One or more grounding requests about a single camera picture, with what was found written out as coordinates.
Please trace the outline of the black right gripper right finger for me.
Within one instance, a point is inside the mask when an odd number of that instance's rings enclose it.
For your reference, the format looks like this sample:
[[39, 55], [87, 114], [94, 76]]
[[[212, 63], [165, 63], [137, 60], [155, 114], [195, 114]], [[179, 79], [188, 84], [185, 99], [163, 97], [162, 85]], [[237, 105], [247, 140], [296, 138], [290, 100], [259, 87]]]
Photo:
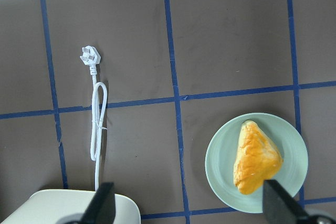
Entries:
[[265, 180], [262, 192], [263, 214], [270, 224], [309, 223], [309, 215], [274, 179]]

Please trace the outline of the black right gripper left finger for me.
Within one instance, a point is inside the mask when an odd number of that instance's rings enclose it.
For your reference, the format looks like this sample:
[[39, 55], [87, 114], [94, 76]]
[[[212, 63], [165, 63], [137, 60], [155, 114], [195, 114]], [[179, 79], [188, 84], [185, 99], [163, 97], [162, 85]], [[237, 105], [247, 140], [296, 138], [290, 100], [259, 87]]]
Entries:
[[102, 183], [79, 223], [112, 224], [116, 216], [114, 183]]

